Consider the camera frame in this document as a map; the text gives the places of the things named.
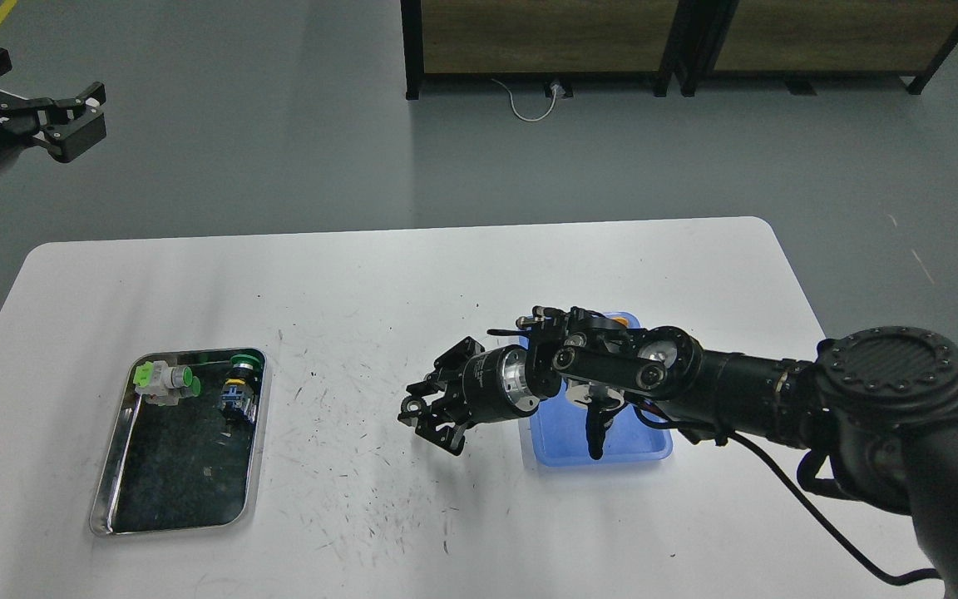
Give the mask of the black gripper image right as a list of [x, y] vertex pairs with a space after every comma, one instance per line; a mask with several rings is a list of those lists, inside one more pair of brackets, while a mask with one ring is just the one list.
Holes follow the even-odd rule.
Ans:
[[[524, 346], [487, 350], [465, 337], [433, 361], [432, 371], [407, 386], [397, 420], [421, 437], [460, 456], [472, 425], [529, 418], [554, 398], [563, 379], [536, 367]], [[445, 392], [432, 403], [416, 395]]]

